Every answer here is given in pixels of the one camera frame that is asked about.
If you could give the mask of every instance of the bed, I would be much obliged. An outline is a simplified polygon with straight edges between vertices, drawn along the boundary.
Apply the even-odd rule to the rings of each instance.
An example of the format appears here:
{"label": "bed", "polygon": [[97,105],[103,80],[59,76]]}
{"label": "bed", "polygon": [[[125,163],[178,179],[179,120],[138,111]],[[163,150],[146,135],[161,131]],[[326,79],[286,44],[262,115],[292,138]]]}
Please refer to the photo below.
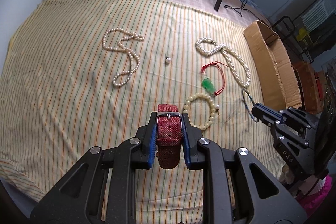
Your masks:
{"label": "bed", "polygon": [[[134,136],[160,103],[176,104],[201,87],[201,67],[222,55],[201,56],[194,47],[201,36],[226,42],[251,70],[249,91],[263,102],[258,74],[243,35],[255,16],[241,17],[216,0],[44,0],[11,38],[0,81],[0,176],[39,201],[92,146],[103,149]],[[236,7],[240,0],[224,0]],[[258,16],[263,16],[249,7]],[[141,66],[121,88],[113,76],[129,66],[122,54],[102,49],[109,28],[145,36],[128,42]],[[110,35],[116,43],[120,34]],[[165,58],[171,57],[170,65]],[[242,67],[234,60],[237,71]],[[220,111],[204,136],[228,149],[248,148],[276,177],[283,161],[273,149],[269,128],[249,117],[241,87],[225,69],[226,88],[216,97]],[[207,71],[214,83],[216,70]],[[192,104],[190,119],[203,123],[209,109]],[[199,223],[202,219],[202,174],[185,168],[183,154],[173,170],[137,173],[139,223]]]}

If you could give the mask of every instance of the pink fabric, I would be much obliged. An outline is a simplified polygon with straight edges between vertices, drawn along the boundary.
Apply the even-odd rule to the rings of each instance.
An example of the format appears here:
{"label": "pink fabric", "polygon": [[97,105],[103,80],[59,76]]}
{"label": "pink fabric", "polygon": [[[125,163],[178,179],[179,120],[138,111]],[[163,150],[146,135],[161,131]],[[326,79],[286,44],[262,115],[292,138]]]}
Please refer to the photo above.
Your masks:
{"label": "pink fabric", "polygon": [[320,191],[317,193],[303,198],[303,195],[298,195],[297,200],[299,204],[305,209],[308,217],[310,217],[313,212],[321,205],[322,201],[325,199],[327,194],[331,189],[331,177],[327,176],[325,179],[325,184]]}

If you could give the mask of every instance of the white beaded necklace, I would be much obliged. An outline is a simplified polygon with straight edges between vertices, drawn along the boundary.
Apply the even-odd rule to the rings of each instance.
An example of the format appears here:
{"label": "white beaded necklace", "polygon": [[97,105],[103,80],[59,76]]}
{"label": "white beaded necklace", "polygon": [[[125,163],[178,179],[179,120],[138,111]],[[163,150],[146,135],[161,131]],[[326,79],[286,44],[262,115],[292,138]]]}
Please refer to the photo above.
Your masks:
{"label": "white beaded necklace", "polygon": [[192,122],[190,123],[191,126],[193,127],[197,127],[200,130],[204,131],[207,128],[209,128],[209,126],[211,126],[213,124],[213,120],[215,119],[215,115],[216,115],[216,111],[219,109],[219,105],[215,105],[214,101],[212,100],[211,96],[206,95],[204,93],[196,93],[195,95],[192,95],[190,97],[188,97],[187,101],[185,102],[185,105],[183,106],[183,113],[188,113],[189,109],[190,109],[190,104],[193,100],[196,100],[197,98],[200,99],[205,99],[210,107],[210,117],[209,120],[205,123],[202,124],[200,126],[196,126],[194,125]]}
{"label": "white beaded necklace", "polygon": [[[112,47],[107,47],[106,46],[106,37],[111,33],[111,32],[122,32],[126,35],[128,35],[128,37],[123,37],[122,39],[120,39],[118,41],[118,46],[120,48],[112,48]],[[103,49],[107,50],[107,51],[114,51],[114,52],[124,52],[124,53],[127,53],[127,56],[128,58],[130,59],[131,61],[131,67],[130,67],[130,70],[126,70],[126,71],[122,71],[122,72],[119,72],[117,73],[113,80],[112,80],[112,84],[114,86],[117,86],[117,87],[121,87],[123,85],[125,85],[129,80],[130,78],[132,77],[132,74],[135,73],[140,65],[140,60],[139,60],[139,57],[138,55],[132,51],[130,48],[126,48],[124,45],[122,45],[122,42],[123,41],[127,41],[127,40],[131,40],[131,39],[136,39],[138,41],[143,41],[145,38],[145,36],[143,35],[139,35],[139,34],[136,34],[134,32],[127,32],[126,30],[124,29],[120,29],[120,28],[114,28],[114,29],[110,29],[108,30],[105,34],[104,34],[104,37],[103,37]],[[136,60],[136,66],[133,67],[133,58]],[[116,83],[116,80],[118,77],[122,76],[122,75],[128,75],[128,77],[126,78],[125,81],[121,82],[121,83]]]}
{"label": "white beaded necklace", "polygon": [[[210,51],[206,51],[205,49],[203,49],[201,47],[201,43],[214,44],[216,47],[213,48]],[[196,50],[200,54],[202,54],[204,56],[207,56],[207,57],[215,54],[218,51],[220,51],[223,54],[223,56],[224,56],[224,58],[225,58],[225,60],[226,60],[226,62],[228,64],[228,66],[229,66],[229,68],[230,68],[230,70],[231,70],[231,72],[233,74],[233,77],[236,79],[237,83],[241,87],[243,87],[243,88],[247,88],[250,85],[250,83],[251,83],[251,72],[250,72],[249,67],[247,66],[247,64],[244,61],[244,59],[235,50],[233,50],[232,48],[230,48],[228,45],[226,45],[226,44],[219,44],[219,45],[217,45],[216,41],[213,40],[212,38],[210,38],[210,37],[201,37],[200,39],[198,39],[196,41],[195,46],[196,46]],[[235,65],[233,64],[230,55],[232,55],[234,58],[236,58],[239,61],[239,63],[243,66],[243,68],[245,70],[245,73],[246,73],[246,82],[244,82],[242,80],[242,78],[240,77],[240,75],[237,73]]]}

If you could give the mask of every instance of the metal screw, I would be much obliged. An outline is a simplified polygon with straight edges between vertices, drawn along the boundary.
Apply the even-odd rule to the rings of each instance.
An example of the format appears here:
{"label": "metal screw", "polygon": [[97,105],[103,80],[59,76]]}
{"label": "metal screw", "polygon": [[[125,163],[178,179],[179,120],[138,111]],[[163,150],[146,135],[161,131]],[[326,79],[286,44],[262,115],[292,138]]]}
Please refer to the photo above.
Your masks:
{"label": "metal screw", "polygon": [[245,156],[249,153],[249,151],[245,147],[241,147],[238,149],[238,153]]}
{"label": "metal screw", "polygon": [[207,144],[210,143],[210,140],[207,139],[207,138],[200,138],[200,139],[199,139],[199,142],[200,142],[201,144],[207,145]]}
{"label": "metal screw", "polygon": [[98,154],[100,152],[100,148],[98,146],[94,146],[90,149],[91,154]]}
{"label": "metal screw", "polygon": [[139,140],[138,138],[131,138],[131,139],[129,140],[129,142],[130,142],[131,144],[138,144],[138,143],[140,142],[140,140]]}

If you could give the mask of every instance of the brown box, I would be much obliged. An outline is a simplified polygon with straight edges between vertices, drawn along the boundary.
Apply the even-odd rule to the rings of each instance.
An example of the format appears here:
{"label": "brown box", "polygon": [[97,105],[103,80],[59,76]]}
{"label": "brown box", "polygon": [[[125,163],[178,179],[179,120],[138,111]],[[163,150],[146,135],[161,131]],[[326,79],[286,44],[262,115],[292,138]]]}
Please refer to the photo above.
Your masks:
{"label": "brown box", "polygon": [[260,21],[244,30],[264,99],[264,105],[279,111],[301,106],[301,95],[285,46],[272,29]]}
{"label": "brown box", "polygon": [[318,71],[317,74],[318,74],[319,79],[320,79],[321,88],[322,88],[322,92],[323,92],[323,96],[324,96],[324,94],[326,93],[326,90],[327,90],[327,86],[328,86],[326,74],[323,70]]}
{"label": "brown box", "polygon": [[293,67],[297,70],[301,82],[305,111],[311,114],[322,112],[322,104],[313,67],[307,61],[296,62]]}

